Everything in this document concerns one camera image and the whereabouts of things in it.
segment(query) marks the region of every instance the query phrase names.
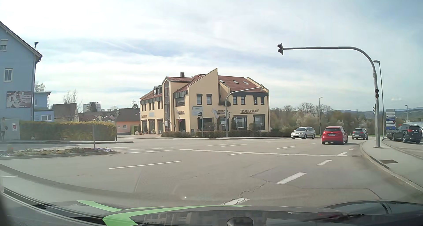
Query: pedestrian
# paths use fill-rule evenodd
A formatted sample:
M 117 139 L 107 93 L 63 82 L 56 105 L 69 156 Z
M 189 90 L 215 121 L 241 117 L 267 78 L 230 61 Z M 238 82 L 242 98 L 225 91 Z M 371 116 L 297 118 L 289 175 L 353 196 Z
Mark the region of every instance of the pedestrian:
M 6 119 L 3 117 L 0 120 L 0 141 L 4 142 L 4 135 L 6 134 L 6 130 L 8 126 L 6 126 Z

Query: traffic light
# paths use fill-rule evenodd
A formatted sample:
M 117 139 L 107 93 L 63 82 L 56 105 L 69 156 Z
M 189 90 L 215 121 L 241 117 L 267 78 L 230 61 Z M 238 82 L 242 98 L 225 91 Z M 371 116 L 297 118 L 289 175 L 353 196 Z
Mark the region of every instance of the traffic light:
M 282 44 L 278 44 L 278 48 L 279 48 L 278 52 L 283 55 L 283 46 L 282 46 Z

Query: sky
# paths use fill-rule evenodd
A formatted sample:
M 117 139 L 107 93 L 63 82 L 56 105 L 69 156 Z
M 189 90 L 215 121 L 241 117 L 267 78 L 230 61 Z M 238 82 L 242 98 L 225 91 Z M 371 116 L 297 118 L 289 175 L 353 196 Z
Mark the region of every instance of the sky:
M 166 76 L 251 77 L 270 107 L 302 102 L 372 110 L 380 60 L 385 108 L 423 106 L 421 0 L 0 0 L 0 21 L 43 55 L 35 80 L 50 104 L 130 107 Z M 379 66 L 376 66 L 378 87 Z

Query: silver car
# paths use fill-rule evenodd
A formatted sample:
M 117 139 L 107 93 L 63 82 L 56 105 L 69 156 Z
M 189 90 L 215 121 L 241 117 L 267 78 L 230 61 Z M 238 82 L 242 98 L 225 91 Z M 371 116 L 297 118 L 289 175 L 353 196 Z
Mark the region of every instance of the silver car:
M 293 131 L 291 133 L 291 137 L 292 139 L 296 138 L 296 137 L 300 137 L 300 138 L 314 138 L 316 135 L 316 131 L 314 130 L 314 128 L 308 126 L 308 127 L 299 127 L 298 129 L 296 129 L 295 131 Z

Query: dark suv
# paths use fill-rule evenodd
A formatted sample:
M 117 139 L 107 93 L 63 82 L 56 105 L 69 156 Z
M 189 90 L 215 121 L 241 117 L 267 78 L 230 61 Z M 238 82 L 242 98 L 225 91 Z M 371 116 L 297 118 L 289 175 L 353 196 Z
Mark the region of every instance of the dark suv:
M 408 141 L 420 143 L 422 139 L 422 129 L 416 124 L 402 124 L 392 132 L 392 141 L 401 139 L 403 143 Z
M 355 138 L 362 138 L 362 139 L 369 139 L 369 134 L 367 133 L 366 129 L 357 128 L 352 131 L 352 139 Z

